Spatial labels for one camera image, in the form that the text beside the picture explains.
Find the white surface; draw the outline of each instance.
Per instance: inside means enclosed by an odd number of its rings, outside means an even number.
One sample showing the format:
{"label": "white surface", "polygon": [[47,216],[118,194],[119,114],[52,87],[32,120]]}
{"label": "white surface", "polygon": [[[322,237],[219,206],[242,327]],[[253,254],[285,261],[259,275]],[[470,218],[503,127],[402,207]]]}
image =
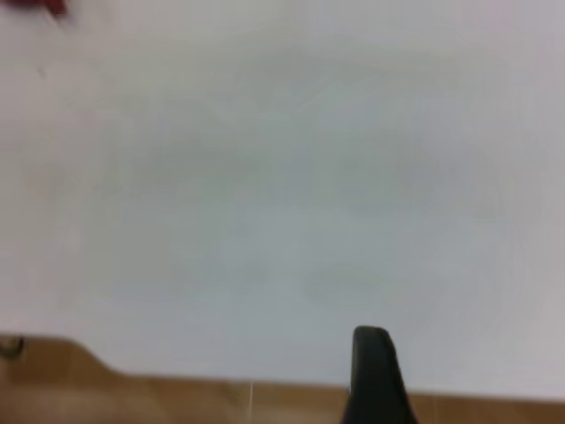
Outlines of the white surface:
{"label": "white surface", "polygon": [[563,5],[0,16],[0,329],[126,372],[565,398]]}

